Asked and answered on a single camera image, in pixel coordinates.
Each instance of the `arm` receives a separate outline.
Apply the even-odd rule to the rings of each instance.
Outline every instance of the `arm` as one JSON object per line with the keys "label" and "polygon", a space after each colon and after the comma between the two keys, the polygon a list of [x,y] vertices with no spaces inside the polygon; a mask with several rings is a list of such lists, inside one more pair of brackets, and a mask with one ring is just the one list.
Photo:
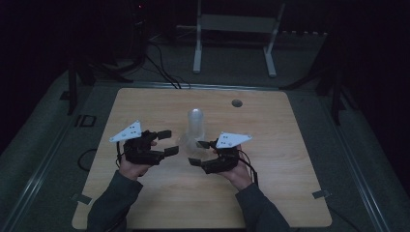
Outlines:
{"label": "arm", "polygon": [[236,199],[241,206],[249,232],[289,231],[289,224],[280,211],[256,184],[251,184],[239,191]]}
{"label": "arm", "polygon": [[87,231],[106,231],[122,224],[130,206],[142,190],[137,179],[150,167],[121,159],[120,169],[115,172],[108,188],[96,200],[88,214]]}
{"label": "arm", "polygon": [[289,224],[277,207],[252,182],[247,166],[241,161],[230,171],[219,173],[239,191],[236,198],[244,215],[248,232],[289,231]]}

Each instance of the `table top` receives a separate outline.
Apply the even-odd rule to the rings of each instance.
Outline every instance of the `table top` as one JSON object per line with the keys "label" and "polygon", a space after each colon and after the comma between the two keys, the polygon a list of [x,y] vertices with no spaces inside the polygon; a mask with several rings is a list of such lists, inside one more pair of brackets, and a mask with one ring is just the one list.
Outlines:
{"label": "table top", "polygon": [[[242,102],[234,107],[233,100]],[[108,140],[136,120],[143,131],[172,130],[153,150],[175,146],[188,127],[188,112],[204,113],[205,140],[222,131],[250,134],[242,144],[258,173],[259,187],[291,227],[324,227],[332,223],[308,151],[285,93],[233,90],[121,89],[113,104],[83,195],[96,200],[115,170],[116,146]],[[191,166],[198,156],[180,147],[178,155],[139,178],[144,185],[128,214],[128,227],[139,229],[244,228],[241,208],[230,183]],[[86,228],[92,204],[78,203],[73,227]]]}

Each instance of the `clear cup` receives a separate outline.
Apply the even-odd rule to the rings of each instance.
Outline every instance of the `clear cup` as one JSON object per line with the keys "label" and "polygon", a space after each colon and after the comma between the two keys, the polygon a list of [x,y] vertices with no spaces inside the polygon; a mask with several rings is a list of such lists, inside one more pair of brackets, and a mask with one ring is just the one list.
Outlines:
{"label": "clear cup", "polygon": [[195,108],[188,112],[187,137],[196,141],[205,139],[204,114],[201,109]]}

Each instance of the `robotic hand mount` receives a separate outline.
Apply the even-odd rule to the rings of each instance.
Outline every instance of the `robotic hand mount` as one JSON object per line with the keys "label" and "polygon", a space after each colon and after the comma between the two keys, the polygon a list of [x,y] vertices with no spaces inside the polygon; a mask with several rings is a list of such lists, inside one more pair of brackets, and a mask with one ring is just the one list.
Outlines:
{"label": "robotic hand mount", "polygon": [[117,160],[121,162],[123,154],[120,152],[121,140],[126,140],[124,144],[124,154],[126,160],[134,164],[148,164],[159,165],[161,160],[165,157],[177,155],[179,153],[179,147],[171,147],[161,151],[152,151],[151,143],[155,139],[162,140],[170,138],[172,136],[171,130],[164,130],[160,132],[141,132],[141,126],[139,121],[131,124],[126,129],[119,132],[117,135],[111,137],[110,142],[117,142]]}
{"label": "robotic hand mount", "polygon": [[190,165],[201,167],[206,174],[230,171],[242,160],[236,146],[251,139],[250,135],[222,132],[216,141],[198,141],[198,146],[204,149],[215,149],[218,157],[207,161],[189,158]]}
{"label": "robotic hand mount", "polygon": [[233,148],[217,148],[218,140],[211,142],[198,141],[200,147],[209,149],[210,147],[217,151],[218,157],[207,161],[201,161],[201,159],[188,158],[190,165],[200,166],[206,174],[219,173],[223,171],[232,170],[232,168],[238,165],[239,150],[236,147]]}

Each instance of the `wrist-mounted device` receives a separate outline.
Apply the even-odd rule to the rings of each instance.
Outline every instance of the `wrist-mounted device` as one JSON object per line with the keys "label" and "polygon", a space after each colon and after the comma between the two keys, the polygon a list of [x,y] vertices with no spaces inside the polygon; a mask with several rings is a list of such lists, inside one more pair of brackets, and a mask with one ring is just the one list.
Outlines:
{"label": "wrist-mounted device", "polygon": [[198,146],[204,149],[213,148],[217,152],[218,157],[216,159],[201,161],[201,159],[188,158],[190,165],[201,167],[206,174],[219,173],[223,171],[232,170],[232,168],[238,165],[239,150],[236,147],[233,148],[217,148],[218,140],[205,142],[198,141]]}
{"label": "wrist-mounted device", "polygon": [[120,152],[120,145],[117,142],[117,160],[121,162],[122,155],[125,155],[127,161],[134,164],[159,165],[165,157],[177,155],[179,147],[166,148],[164,151],[152,151],[151,143],[155,139],[162,140],[172,136],[171,130],[160,132],[145,131],[140,137],[129,139],[124,144],[124,154]]}

